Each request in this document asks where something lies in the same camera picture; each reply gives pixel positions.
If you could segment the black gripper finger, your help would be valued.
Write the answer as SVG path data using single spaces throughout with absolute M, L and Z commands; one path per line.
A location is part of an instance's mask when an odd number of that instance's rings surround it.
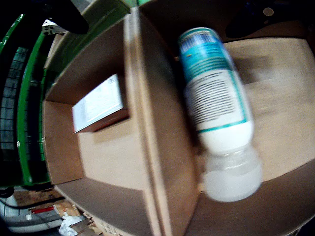
M 70 0 L 37 0 L 36 6 L 45 19 L 51 18 L 71 33 L 86 34 L 89 30 L 89 24 Z
M 299 20 L 315 25 L 313 0 L 248 0 L 225 28 L 228 38 L 248 36 L 266 26 Z

